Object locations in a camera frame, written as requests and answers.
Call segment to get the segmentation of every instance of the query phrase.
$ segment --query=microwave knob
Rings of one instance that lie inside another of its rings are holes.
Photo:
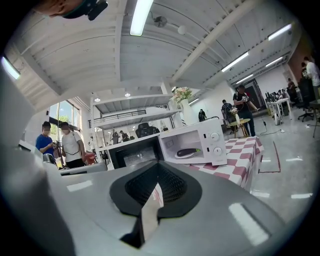
[[[211,138],[217,142],[219,140],[219,134],[216,132],[211,133]]]
[[[214,150],[213,150],[213,153],[216,155],[216,156],[220,156],[222,154],[222,149],[221,147],[215,147]]]

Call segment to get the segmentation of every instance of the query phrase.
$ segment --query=black camera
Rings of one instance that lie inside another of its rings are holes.
[[[106,0],[84,0],[76,9],[67,13],[65,19],[75,19],[82,15],[88,16],[89,21],[93,21],[104,9],[108,7]]]

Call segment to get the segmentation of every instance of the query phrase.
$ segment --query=red and white checkered tablecloth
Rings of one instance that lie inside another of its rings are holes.
[[[225,142],[227,164],[188,164],[194,170],[228,179],[250,190],[252,173],[260,168],[264,146],[258,137],[232,138]]]

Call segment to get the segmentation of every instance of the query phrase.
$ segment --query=blue shirt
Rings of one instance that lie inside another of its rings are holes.
[[[52,143],[52,138],[50,138],[49,136],[43,136],[42,134],[40,134],[38,136],[38,138],[36,138],[35,141],[35,147],[40,150],[45,148],[46,146],[48,146],[50,143]],[[43,154],[51,154],[52,156],[54,155],[54,149],[53,148],[49,148],[47,151],[43,152]]]

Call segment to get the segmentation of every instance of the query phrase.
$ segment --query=floor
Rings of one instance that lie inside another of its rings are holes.
[[[316,121],[307,117],[301,122],[298,116],[303,113],[302,109],[294,108],[294,118],[290,120],[289,116],[284,116],[283,124],[278,126],[271,116],[254,118],[255,132],[265,151],[260,172],[253,174],[251,193],[274,209],[285,222],[306,210],[319,184],[320,127],[313,138],[315,127],[308,125],[315,125]],[[261,135],[266,128],[267,134],[276,133]],[[225,139],[228,138],[234,135],[225,135]]]

